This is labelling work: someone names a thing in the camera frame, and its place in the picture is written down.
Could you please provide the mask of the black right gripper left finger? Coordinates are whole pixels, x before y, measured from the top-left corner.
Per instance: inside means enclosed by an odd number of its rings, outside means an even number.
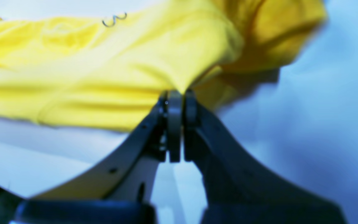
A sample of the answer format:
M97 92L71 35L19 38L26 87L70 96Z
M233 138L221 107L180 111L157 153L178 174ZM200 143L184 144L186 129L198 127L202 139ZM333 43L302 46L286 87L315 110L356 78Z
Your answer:
M158 165L181 158L182 95L165 91L113 152L17 208L16 224L155 224L149 204Z

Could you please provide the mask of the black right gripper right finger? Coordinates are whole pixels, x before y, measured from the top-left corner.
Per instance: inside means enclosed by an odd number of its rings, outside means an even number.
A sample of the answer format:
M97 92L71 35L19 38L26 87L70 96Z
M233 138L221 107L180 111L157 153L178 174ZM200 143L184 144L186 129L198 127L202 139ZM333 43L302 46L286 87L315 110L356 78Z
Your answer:
M341 209L258 162L223 123L184 96L184 156L203 176L203 224L345 224Z

